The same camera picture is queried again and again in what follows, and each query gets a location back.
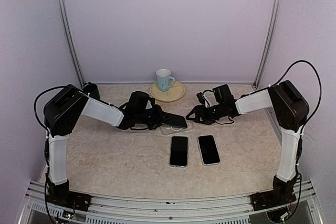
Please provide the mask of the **dark phone with teal edge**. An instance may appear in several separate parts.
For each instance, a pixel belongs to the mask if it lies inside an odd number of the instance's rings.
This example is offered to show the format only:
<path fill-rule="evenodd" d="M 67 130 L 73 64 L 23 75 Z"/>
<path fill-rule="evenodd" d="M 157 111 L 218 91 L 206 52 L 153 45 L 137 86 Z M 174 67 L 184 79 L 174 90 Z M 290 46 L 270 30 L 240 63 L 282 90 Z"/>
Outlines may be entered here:
<path fill-rule="evenodd" d="M 174 127 L 187 128 L 187 122 L 185 118 L 177 114 L 174 114 L 173 119 L 169 120 L 168 122 L 163 122 L 163 124 L 167 124 L 169 126 L 174 126 Z"/>

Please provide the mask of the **clear case with white ring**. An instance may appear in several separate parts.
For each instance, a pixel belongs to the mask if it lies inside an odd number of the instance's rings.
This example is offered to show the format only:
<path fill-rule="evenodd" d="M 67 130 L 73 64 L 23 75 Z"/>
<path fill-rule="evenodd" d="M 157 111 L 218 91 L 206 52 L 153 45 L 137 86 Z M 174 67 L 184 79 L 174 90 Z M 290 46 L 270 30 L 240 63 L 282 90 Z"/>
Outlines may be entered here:
<path fill-rule="evenodd" d="M 163 124 L 160 127 L 161 133 L 165 136 L 167 135 L 173 135 L 177 133 L 185 133 L 194 128 L 194 124 L 191 121 L 187 122 L 187 128 L 181 128 L 181 127 L 174 127 L 174 126 L 169 126 L 167 124 Z"/>

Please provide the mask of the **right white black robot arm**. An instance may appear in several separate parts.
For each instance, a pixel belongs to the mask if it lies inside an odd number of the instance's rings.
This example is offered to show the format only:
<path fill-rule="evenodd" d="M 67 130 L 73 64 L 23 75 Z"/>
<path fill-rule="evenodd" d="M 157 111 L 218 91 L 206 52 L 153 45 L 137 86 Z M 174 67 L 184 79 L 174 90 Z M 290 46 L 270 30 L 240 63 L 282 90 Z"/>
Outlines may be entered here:
<path fill-rule="evenodd" d="M 275 181 L 295 182 L 298 162 L 302 154 L 302 135 L 308 120 L 309 105 L 296 87 L 289 81 L 283 81 L 235 99 L 227 84 L 211 90 L 217 101 L 208 105 L 204 93 L 197 94 L 200 102 L 186 119 L 195 123 L 211 125 L 219 119 L 233 118 L 250 112 L 271 108 L 274 110 L 281 129 L 281 155 Z"/>

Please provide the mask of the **cream round plate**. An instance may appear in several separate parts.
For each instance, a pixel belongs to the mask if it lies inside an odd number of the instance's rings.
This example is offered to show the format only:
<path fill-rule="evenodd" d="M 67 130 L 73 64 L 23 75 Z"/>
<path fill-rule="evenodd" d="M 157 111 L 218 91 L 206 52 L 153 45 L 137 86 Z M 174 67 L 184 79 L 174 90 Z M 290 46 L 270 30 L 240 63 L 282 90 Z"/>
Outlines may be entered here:
<path fill-rule="evenodd" d="M 154 83 L 150 87 L 150 95 L 151 97 L 155 98 L 161 102 L 175 102 L 181 99 L 185 94 L 185 86 L 180 83 L 176 82 L 174 86 L 169 88 L 167 91 L 160 91 L 158 89 L 157 83 Z"/>

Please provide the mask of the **light blue ceramic mug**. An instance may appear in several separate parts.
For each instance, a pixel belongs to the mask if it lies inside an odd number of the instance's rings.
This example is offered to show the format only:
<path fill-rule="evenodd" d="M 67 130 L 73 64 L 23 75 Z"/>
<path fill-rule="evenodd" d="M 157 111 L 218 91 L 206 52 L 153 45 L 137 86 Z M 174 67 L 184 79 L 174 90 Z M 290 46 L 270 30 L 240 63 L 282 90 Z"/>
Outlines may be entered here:
<path fill-rule="evenodd" d="M 168 69 L 159 69 L 156 71 L 157 86 L 160 91 L 166 92 L 175 85 L 176 79 L 171 76 Z"/>

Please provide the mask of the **dark green mug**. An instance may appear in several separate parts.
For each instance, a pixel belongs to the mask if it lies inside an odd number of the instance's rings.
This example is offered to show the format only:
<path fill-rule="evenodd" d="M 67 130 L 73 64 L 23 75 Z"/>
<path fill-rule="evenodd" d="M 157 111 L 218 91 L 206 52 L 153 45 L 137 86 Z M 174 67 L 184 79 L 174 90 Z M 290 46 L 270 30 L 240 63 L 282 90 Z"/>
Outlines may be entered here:
<path fill-rule="evenodd" d="M 91 82 L 87 83 L 84 86 L 83 91 L 95 99 L 100 99 L 100 93 L 98 90 L 98 86 L 94 83 L 91 83 Z"/>

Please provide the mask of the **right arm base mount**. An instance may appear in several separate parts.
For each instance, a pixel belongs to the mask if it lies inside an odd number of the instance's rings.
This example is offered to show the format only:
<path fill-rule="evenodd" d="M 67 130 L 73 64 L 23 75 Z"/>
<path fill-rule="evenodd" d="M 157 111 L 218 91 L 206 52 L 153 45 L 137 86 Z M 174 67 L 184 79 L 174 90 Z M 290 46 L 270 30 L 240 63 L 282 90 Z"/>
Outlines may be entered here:
<path fill-rule="evenodd" d="M 282 180 L 277 180 L 277 177 L 275 177 L 272 186 L 272 190 L 250 195 L 254 211 L 282 206 L 296 200 L 293 190 L 294 183 L 285 183 Z"/>

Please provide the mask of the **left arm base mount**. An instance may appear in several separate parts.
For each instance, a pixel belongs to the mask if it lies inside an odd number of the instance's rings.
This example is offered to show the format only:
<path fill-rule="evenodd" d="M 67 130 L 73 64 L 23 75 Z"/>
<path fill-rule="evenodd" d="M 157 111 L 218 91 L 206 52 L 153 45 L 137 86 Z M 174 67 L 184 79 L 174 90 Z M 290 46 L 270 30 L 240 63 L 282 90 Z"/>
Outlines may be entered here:
<path fill-rule="evenodd" d="M 70 208 L 72 210 L 80 210 L 87 212 L 91 204 L 91 195 L 68 191 L 64 195 L 53 195 L 47 193 L 46 200 L 57 206 Z"/>

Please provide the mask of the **aluminium front rail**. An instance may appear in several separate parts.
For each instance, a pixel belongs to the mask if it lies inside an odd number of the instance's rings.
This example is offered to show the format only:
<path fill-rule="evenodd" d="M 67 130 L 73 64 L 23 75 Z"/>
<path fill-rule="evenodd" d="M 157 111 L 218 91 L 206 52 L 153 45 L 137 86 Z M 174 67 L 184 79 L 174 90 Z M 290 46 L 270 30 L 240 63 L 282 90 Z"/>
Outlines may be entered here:
<path fill-rule="evenodd" d="M 44 184 L 30 182 L 17 223 L 323 223 L 311 181 L 296 183 L 297 200 L 253 208 L 249 194 L 149 199 L 91 194 L 75 208 L 45 203 Z"/>

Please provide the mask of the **right aluminium corner post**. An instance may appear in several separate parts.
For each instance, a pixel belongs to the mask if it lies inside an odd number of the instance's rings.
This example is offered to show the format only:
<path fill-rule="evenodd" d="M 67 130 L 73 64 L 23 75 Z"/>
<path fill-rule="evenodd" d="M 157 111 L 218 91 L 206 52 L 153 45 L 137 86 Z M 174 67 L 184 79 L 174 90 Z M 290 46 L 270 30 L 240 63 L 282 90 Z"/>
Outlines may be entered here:
<path fill-rule="evenodd" d="M 266 40 L 265 40 L 265 44 L 263 47 L 261 61 L 260 61 L 260 64 L 257 70 L 255 81 L 254 81 L 254 87 L 256 89 L 260 87 L 260 83 L 262 81 L 262 77 L 266 69 L 267 60 L 268 60 L 270 49 L 271 49 L 272 39 L 273 39 L 275 30 L 276 30 L 276 23 L 277 23 L 277 18 L 278 18 L 278 12 L 280 9 L 280 3 L 281 3 L 281 0 L 273 0 Z"/>

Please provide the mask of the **aluminium corner post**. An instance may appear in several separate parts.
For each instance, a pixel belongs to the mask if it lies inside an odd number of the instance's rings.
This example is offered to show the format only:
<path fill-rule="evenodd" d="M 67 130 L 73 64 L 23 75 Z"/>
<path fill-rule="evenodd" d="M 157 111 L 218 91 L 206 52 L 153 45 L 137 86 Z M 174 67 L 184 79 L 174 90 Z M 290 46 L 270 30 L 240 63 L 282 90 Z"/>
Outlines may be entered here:
<path fill-rule="evenodd" d="M 82 88 L 84 87 L 86 82 L 83 77 L 83 73 L 82 73 L 79 59 L 77 56 L 77 52 L 75 49 L 74 39 L 72 36 L 70 22 L 69 22 L 68 15 L 67 15 L 66 2 L 65 0 L 57 0 L 57 1 L 58 1 L 58 7 L 59 7 L 59 12 L 60 12 L 62 27 L 65 33 L 65 38 L 66 38 L 66 42 L 67 42 L 69 53 L 70 53 L 70 59 L 73 64 L 78 83 L 80 87 Z"/>
<path fill-rule="evenodd" d="M 271 49 L 272 39 L 273 39 L 275 30 L 276 30 L 276 23 L 277 23 L 277 18 L 278 18 L 278 12 L 280 9 L 280 3 L 281 3 L 281 0 L 273 0 L 266 40 L 265 40 L 265 44 L 263 47 L 261 61 L 260 61 L 260 64 L 257 70 L 255 81 L 254 81 L 254 87 L 256 89 L 260 87 L 260 83 L 262 81 L 262 77 L 266 69 L 267 60 L 268 60 L 270 49 Z"/>

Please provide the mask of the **left aluminium corner post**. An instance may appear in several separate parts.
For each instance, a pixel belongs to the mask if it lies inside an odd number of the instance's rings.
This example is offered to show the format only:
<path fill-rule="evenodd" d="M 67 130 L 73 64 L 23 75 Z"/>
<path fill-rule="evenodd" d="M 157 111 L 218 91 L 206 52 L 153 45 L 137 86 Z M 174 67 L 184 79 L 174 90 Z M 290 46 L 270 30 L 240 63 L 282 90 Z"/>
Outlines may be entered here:
<path fill-rule="evenodd" d="M 73 64 L 78 83 L 80 87 L 82 88 L 84 87 L 86 82 L 83 77 L 83 73 L 82 73 L 79 59 L 77 56 L 77 52 L 75 49 L 74 39 L 72 36 L 70 22 L 69 22 L 68 15 L 67 15 L 66 2 L 65 0 L 57 0 L 57 1 L 58 1 L 58 7 L 59 7 L 59 12 L 60 12 L 62 27 L 65 33 L 65 38 L 66 38 L 66 42 L 67 42 L 69 53 L 70 53 L 70 59 Z"/>

